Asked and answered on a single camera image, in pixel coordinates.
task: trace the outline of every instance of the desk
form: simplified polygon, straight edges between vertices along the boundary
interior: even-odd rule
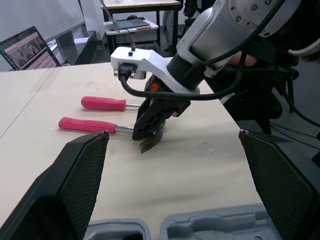
[[[52,68],[0,72],[0,138],[53,72]]]
[[[127,34],[128,31],[130,31],[130,33],[135,33],[135,32],[141,32],[141,31],[147,31],[147,30],[151,30],[151,29],[158,29],[159,26],[154,24],[152,21],[149,20],[144,20],[146,23],[148,23],[150,25],[149,28],[129,28],[129,29],[122,29],[122,30],[115,30],[114,24],[112,21],[108,21],[108,22],[104,22],[103,25],[105,26],[105,34],[114,36],[114,35],[118,35],[118,34]]]
[[[122,13],[137,13],[137,12],[156,12],[156,24],[160,26],[160,11],[173,11],[173,33],[172,33],[172,53],[176,54],[178,43],[178,13],[182,9],[183,4],[177,0],[133,0],[126,3],[109,3],[109,0],[104,0],[105,6],[108,8],[111,15]],[[104,21],[108,22],[109,17],[106,11],[103,11]],[[114,49],[112,37],[107,35],[110,55]],[[156,30],[156,42],[160,45],[160,27]]]
[[[122,89],[109,63],[53,69],[0,138],[0,225],[64,145],[84,134],[58,129],[62,117],[134,125],[137,110],[87,110],[80,103],[83,96],[143,101]],[[129,80],[140,90],[145,82]],[[205,82],[200,89],[211,92]],[[167,120],[160,143],[144,154],[129,135],[111,135],[91,219],[140,218],[155,239],[168,215],[261,202],[238,133],[214,100],[194,101],[180,117]]]

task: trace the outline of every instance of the red screwdriver handle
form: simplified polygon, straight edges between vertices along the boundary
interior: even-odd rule
[[[96,110],[126,110],[126,100],[118,100],[108,97],[97,97],[97,96],[84,96],[81,99],[81,104],[86,109]]]
[[[106,121],[81,120],[71,117],[63,117],[58,124],[61,129],[79,130],[84,132],[99,132],[109,131],[109,133],[116,133],[116,124]]]

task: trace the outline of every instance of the screwdriver shaft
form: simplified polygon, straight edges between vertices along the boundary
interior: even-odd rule
[[[128,127],[128,126],[116,126],[115,131],[119,133],[128,133],[132,134],[134,132],[133,127]]]
[[[139,108],[140,107],[140,105],[138,105],[138,104],[125,104],[125,107],[126,108]]]

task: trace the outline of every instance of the black chair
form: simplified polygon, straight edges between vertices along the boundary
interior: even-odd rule
[[[237,70],[237,67],[227,65],[214,78],[206,78],[206,81],[215,93],[220,92],[233,83]],[[283,111],[272,90],[276,88],[281,94],[281,89],[299,76],[298,71],[291,67],[280,67],[279,73],[281,87],[275,79],[272,64],[245,68],[240,86],[224,103],[224,107],[235,121],[255,120],[264,133],[271,134],[270,119],[280,118]]]

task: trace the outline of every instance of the orange label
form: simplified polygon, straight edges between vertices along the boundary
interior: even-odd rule
[[[149,90],[151,92],[156,92],[156,91],[158,91],[158,88],[159,88],[158,84],[152,83],[151,86],[149,87]]]

